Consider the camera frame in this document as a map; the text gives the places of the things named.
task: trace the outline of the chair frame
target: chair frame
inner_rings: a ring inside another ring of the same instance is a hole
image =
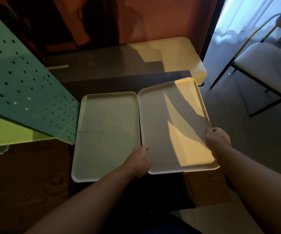
[[[248,39],[247,41],[242,45],[242,47],[239,49],[239,51],[235,54],[235,56],[228,62],[228,64],[224,67],[224,69],[222,70],[222,72],[219,74],[219,76],[215,79],[215,81],[213,82],[213,84],[211,85],[210,89],[212,89],[216,83],[220,80],[220,78],[222,78],[222,76],[224,75],[224,73],[228,70],[228,68],[231,66],[234,68],[234,71],[232,73],[234,73],[235,71],[239,71],[241,72],[242,74],[248,76],[249,78],[253,79],[255,82],[259,83],[260,85],[262,85],[263,87],[266,88],[266,91],[265,92],[268,92],[268,91],[271,91],[273,92],[274,94],[278,95],[280,97],[280,99],[278,99],[277,101],[275,102],[272,102],[271,104],[263,107],[262,109],[260,110],[257,110],[256,112],[252,113],[249,115],[249,117],[253,117],[257,114],[260,114],[264,111],[266,111],[267,109],[270,109],[271,107],[273,106],[276,106],[277,104],[281,103],[281,93],[278,92],[277,90],[269,87],[267,84],[263,83],[262,81],[260,81],[259,79],[255,78],[253,75],[249,74],[248,72],[244,71],[243,69],[237,67],[235,64],[234,64],[234,61],[235,59],[240,55],[241,51],[244,49],[244,47],[247,45],[247,43],[252,39],[252,37],[264,26],[266,25],[271,19],[273,19],[274,17],[278,16],[278,15],[281,15],[281,14],[276,14],[276,15],[273,15],[269,20],[267,20],[261,27],[259,27]],[[271,31],[269,31],[267,33],[267,35],[265,35],[265,37],[260,41],[260,43],[263,43],[265,41],[265,39],[267,39],[268,36],[270,36],[270,34],[277,28],[278,26],[275,25]]]

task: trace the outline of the pegboard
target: pegboard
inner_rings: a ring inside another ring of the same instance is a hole
[[[0,21],[0,117],[74,144],[79,105]]]

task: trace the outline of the white tray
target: white tray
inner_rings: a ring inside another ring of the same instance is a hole
[[[97,181],[140,145],[137,94],[88,94],[82,98],[71,176]]]
[[[138,93],[142,144],[149,146],[150,174],[217,169],[203,136],[211,127],[195,79],[189,77]]]

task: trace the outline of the forearm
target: forearm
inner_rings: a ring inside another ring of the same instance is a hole
[[[26,234],[98,233],[120,196],[135,178],[119,167],[54,209]]]
[[[281,174],[228,144],[218,145],[213,152],[248,210],[268,230],[281,233]]]

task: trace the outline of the curtain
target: curtain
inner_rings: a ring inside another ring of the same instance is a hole
[[[279,13],[281,0],[225,0],[213,39],[217,44],[243,41],[269,18]],[[261,40],[275,26],[276,19],[277,17],[267,23],[254,39]],[[271,37],[279,39],[281,29],[277,28]]]

